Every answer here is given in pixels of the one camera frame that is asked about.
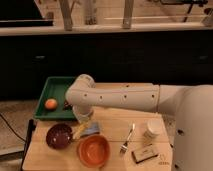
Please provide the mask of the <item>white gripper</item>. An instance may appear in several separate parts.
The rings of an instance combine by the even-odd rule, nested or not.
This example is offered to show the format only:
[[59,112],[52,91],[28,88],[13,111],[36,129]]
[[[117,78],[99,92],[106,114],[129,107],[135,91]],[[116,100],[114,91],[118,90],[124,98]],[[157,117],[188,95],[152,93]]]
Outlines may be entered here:
[[93,109],[89,106],[74,105],[72,107],[72,111],[79,123],[89,121],[91,115],[93,114]]

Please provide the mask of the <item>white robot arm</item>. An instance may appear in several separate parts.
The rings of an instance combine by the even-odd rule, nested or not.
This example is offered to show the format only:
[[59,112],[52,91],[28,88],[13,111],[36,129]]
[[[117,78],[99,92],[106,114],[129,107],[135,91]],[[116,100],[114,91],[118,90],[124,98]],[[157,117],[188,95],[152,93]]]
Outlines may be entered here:
[[176,117],[171,171],[213,171],[213,85],[99,88],[79,75],[65,99],[85,118],[94,106],[162,112]]

